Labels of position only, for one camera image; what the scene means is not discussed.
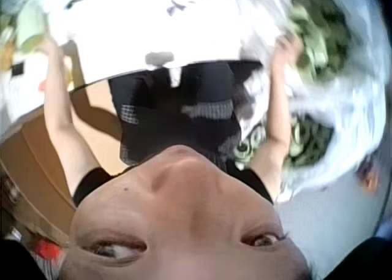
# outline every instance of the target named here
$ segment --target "white bag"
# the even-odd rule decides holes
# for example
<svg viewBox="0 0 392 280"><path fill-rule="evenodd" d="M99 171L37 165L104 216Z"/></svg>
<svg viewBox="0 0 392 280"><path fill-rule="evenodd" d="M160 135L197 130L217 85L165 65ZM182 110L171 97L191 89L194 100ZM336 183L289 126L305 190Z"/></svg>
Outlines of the white bag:
<svg viewBox="0 0 392 280"><path fill-rule="evenodd" d="M303 83L293 70L287 84L295 95L329 99L335 104L366 105L390 79L391 47L376 0L334 0L352 33L347 60L337 77L326 83Z"/></svg>
<svg viewBox="0 0 392 280"><path fill-rule="evenodd" d="M313 166L287 168L283 172L279 201L304 189L320 189L356 167L379 145L386 120L385 85L390 78L391 49L376 0L334 0L345 13L353 35L344 69L329 83L303 83L296 69L287 67L291 88L291 112L309 114L315 121L334 128L324 157ZM254 99L253 112L237 112L246 138L268 107L268 69L276 39L285 31L290 0L237 0L247 17L249 36L243 45L265 65L245 87Z"/></svg>
<svg viewBox="0 0 392 280"><path fill-rule="evenodd" d="M236 0L247 22L243 57L258 58L269 68L276 39L285 33L291 0ZM390 78L391 47L376 0L334 0L344 12L352 42L344 68L326 83L303 83L292 69L287 84L298 97L315 97L335 104L366 105Z"/></svg>
<svg viewBox="0 0 392 280"><path fill-rule="evenodd" d="M313 166L285 168L282 174L283 202L305 189L321 189L334 182L377 149L386 121L385 93L381 91L367 106L336 110L326 102L291 102L290 111L309 115L334 129L323 158Z"/></svg>

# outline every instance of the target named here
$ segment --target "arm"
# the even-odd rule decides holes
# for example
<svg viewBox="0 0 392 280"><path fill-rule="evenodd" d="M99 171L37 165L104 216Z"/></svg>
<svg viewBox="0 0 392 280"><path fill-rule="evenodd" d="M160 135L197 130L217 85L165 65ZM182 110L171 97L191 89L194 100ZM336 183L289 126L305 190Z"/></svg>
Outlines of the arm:
<svg viewBox="0 0 392 280"><path fill-rule="evenodd" d="M45 39L40 50L47 54L49 60L43 106L45 125L73 195L81 179L99 167L99 163L72 122L72 104L64 84L62 51L53 39Z"/></svg>
<svg viewBox="0 0 392 280"><path fill-rule="evenodd" d="M277 44L271 63L271 87L267 112L267 141L255 153L251 169L260 177L271 198L281 189L284 159L290 147L291 124L288 99L284 90L284 66L294 65L301 54L302 43L296 37Z"/></svg>

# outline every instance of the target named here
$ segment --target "hand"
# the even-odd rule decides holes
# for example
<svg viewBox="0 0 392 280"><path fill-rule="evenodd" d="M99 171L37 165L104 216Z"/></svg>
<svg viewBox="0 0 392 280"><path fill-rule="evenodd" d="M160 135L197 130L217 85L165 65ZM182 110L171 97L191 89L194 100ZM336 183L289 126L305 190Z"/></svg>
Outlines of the hand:
<svg viewBox="0 0 392 280"><path fill-rule="evenodd" d="M303 44L298 36L289 35L279 38L271 63L272 70L282 70L286 64L294 66L302 51Z"/></svg>
<svg viewBox="0 0 392 280"><path fill-rule="evenodd" d="M58 47L57 42L50 36L45 36L37 48L38 51L45 53L47 56L61 56L62 50Z"/></svg>

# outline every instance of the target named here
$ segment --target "eye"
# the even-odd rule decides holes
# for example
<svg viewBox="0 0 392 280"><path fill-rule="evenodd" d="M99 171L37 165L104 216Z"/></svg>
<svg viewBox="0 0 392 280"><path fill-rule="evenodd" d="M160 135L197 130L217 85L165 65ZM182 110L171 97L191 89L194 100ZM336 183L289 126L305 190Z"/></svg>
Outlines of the eye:
<svg viewBox="0 0 392 280"><path fill-rule="evenodd" d="M249 245L251 246L270 246L275 244L276 242L279 241L279 238L275 235L272 234L263 234L263 235L259 235L253 239L251 239L251 241L249 242Z"/></svg>
<svg viewBox="0 0 392 280"><path fill-rule="evenodd" d="M135 244L126 246L116 243L97 243L90 251L101 257L108 257L116 260L133 259L146 250L145 244Z"/></svg>

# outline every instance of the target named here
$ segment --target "woman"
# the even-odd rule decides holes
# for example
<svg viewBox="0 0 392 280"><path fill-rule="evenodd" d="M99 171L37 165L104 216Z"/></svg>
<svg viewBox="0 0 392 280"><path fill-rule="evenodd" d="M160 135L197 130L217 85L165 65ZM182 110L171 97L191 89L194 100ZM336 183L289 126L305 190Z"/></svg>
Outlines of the woman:
<svg viewBox="0 0 392 280"><path fill-rule="evenodd" d="M239 126L226 63L186 68L168 93L145 74L112 80L122 159L133 166L115 177L72 123L60 49L50 39L41 49L49 57L45 124L78 206L63 279L309 279L273 207L290 145L284 66L301 53L297 38L276 47L267 142L243 171L230 160Z"/></svg>

